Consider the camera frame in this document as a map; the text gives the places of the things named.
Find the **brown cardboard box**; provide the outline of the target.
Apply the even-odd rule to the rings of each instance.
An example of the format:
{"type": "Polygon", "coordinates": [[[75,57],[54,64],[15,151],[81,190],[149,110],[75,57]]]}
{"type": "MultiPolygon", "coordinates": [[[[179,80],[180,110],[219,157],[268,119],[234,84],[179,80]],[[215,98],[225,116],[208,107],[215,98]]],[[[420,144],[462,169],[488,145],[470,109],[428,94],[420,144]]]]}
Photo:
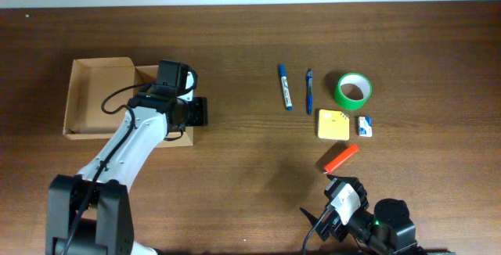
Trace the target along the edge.
{"type": "Polygon", "coordinates": [[[193,145],[194,127],[172,127],[169,106],[176,100],[152,93],[156,66],[129,58],[73,62],[64,135],[72,140],[108,138],[135,149],[193,145]]]}

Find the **yellow sticky note pad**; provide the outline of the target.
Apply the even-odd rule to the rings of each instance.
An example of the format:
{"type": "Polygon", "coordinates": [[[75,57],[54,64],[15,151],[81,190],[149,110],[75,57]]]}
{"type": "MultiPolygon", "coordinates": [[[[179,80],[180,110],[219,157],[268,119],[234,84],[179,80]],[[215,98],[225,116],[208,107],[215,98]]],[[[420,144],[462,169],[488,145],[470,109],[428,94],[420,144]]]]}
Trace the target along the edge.
{"type": "Polygon", "coordinates": [[[347,141],[350,136],[349,116],[341,111],[320,110],[317,136],[321,139],[347,141]]]}

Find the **orange lighter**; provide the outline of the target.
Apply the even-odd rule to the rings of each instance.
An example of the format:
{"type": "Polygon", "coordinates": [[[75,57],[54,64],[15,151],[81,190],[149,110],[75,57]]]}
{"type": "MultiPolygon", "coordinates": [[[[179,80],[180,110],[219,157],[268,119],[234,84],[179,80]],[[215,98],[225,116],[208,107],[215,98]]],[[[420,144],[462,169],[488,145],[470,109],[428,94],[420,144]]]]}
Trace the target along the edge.
{"type": "Polygon", "coordinates": [[[359,146],[354,144],[346,148],[342,153],[332,159],[328,164],[323,167],[324,174],[332,174],[347,160],[354,156],[360,150],[359,146]]]}

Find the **blue whiteboard marker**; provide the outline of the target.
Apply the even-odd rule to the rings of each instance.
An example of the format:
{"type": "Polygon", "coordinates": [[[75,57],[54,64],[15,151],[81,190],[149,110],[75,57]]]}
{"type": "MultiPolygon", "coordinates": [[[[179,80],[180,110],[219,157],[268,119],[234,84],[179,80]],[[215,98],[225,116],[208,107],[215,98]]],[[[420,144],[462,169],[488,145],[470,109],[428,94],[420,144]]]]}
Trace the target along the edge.
{"type": "Polygon", "coordinates": [[[286,68],[283,64],[280,64],[278,66],[279,70],[279,77],[281,81],[281,86],[283,90],[283,98],[284,98],[284,103],[287,111],[291,111],[293,109],[293,104],[291,102],[291,97],[290,97],[290,90],[288,86],[288,81],[287,81],[287,72],[286,68]]]}

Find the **small white blue box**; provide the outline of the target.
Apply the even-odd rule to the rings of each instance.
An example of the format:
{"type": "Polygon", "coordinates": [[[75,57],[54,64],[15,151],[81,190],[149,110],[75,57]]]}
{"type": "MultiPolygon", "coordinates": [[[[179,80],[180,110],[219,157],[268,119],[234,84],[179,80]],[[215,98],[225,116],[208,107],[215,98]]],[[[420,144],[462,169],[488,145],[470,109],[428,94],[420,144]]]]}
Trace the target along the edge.
{"type": "Polygon", "coordinates": [[[370,138],[373,136],[372,120],[370,117],[358,117],[358,132],[360,137],[370,138]]]}

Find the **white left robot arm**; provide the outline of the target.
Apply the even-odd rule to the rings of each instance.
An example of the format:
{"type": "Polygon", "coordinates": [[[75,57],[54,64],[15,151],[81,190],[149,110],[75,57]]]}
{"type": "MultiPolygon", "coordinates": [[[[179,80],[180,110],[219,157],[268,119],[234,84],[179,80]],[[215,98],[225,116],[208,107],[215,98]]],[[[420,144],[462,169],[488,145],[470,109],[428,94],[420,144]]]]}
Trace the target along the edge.
{"type": "Polygon", "coordinates": [[[74,176],[49,186],[45,253],[158,254],[135,241],[130,188],[170,130],[205,126],[207,99],[131,100],[123,122],[101,152],[74,176]]]}

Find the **green tape roll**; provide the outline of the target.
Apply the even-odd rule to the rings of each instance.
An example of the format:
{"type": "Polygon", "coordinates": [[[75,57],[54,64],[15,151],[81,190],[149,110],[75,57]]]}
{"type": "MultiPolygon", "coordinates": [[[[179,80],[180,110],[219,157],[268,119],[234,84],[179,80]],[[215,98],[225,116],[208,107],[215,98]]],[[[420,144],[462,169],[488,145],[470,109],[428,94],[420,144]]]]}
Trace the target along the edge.
{"type": "Polygon", "coordinates": [[[360,109],[372,95],[372,84],[359,73],[347,73],[341,76],[334,89],[336,103],[346,110],[360,109]]]}

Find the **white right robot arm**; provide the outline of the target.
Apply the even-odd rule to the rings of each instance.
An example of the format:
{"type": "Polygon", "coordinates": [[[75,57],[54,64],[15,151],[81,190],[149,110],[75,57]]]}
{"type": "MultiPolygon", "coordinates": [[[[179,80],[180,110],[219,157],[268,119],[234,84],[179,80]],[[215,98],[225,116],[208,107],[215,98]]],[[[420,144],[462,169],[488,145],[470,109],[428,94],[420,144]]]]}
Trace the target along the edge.
{"type": "Polygon", "coordinates": [[[330,183],[324,194],[328,198],[319,217],[302,208],[301,212],[310,221],[312,228],[301,246],[301,252],[308,252],[307,245],[313,234],[322,241],[333,237],[343,242],[351,235],[360,248],[357,254],[449,254],[448,250],[426,250],[416,240],[416,226],[410,219],[405,201],[386,198],[376,203],[372,213],[368,211],[367,191],[358,178],[329,174],[330,183]]]}

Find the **blue ballpoint pen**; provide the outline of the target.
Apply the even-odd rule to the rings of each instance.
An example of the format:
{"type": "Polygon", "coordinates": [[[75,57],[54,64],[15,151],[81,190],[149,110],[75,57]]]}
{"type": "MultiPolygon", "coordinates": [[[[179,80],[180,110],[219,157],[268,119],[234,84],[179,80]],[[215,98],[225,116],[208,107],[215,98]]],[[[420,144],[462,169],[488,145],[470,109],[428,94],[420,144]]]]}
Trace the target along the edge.
{"type": "Polygon", "coordinates": [[[308,69],[306,73],[306,110],[308,115],[312,115],[312,69],[308,69]]]}

